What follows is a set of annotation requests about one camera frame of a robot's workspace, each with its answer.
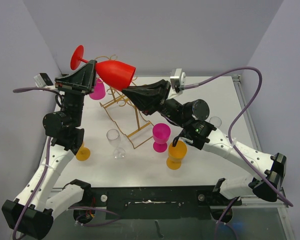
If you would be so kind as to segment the pink plastic wine glass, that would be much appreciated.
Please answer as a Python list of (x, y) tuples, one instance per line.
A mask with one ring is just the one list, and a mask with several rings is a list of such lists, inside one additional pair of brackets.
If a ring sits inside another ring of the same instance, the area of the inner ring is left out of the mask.
[(163, 153), (168, 148), (168, 140), (171, 135), (170, 127), (165, 123), (158, 123), (152, 129), (154, 139), (153, 149), (158, 153)]
[(105, 96), (106, 96), (105, 84), (100, 78), (98, 78), (93, 88), (93, 92), (89, 94), (89, 97), (92, 100), (101, 100)]

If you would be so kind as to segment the red plastic wine glass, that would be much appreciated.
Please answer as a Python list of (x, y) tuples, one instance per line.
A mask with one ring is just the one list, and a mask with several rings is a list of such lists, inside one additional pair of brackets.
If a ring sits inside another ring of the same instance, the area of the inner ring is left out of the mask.
[[(83, 56), (84, 46), (79, 45), (70, 60), (72, 70), (76, 70), (81, 62), (88, 63)], [(121, 92), (130, 86), (136, 67), (117, 60), (105, 60), (95, 64), (95, 71), (108, 86)]]

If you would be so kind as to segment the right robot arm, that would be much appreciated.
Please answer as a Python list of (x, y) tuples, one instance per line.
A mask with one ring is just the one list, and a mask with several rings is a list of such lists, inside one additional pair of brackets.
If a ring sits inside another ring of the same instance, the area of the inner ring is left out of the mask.
[(292, 205), (280, 193), (286, 173), (287, 159), (284, 155), (263, 153), (240, 143), (206, 121), (210, 109), (204, 100), (182, 104), (174, 98), (172, 92), (171, 84), (166, 80), (128, 86), (122, 90), (144, 115), (158, 112), (169, 123), (180, 127), (182, 131), (175, 137), (176, 141), (181, 138), (188, 145), (218, 155), (251, 175), (219, 179), (212, 192), (217, 204), (223, 205), (230, 199), (255, 195), (268, 202), (281, 200)]

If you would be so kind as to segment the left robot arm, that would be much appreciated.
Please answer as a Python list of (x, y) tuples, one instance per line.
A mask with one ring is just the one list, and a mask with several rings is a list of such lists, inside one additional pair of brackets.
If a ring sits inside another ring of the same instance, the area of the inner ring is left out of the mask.
[(43, 117), (42, 124), (47, 135), (45, 157), (26, 187), (14, 200), (6, 200), (1, 210), (12, 238), (31, 236), (43, 239), (54, 220), (78, 203), (90, 203), (92, 193), (80, 185), (69, 185), (53, 197), (50, 193), (67, 164), (75, 157), (84, 140), (82, 115), (84, 98), (93, 92), (96, 81), (95, 60), (88, 61), (74, 73), (55, 79), (59, 111)]

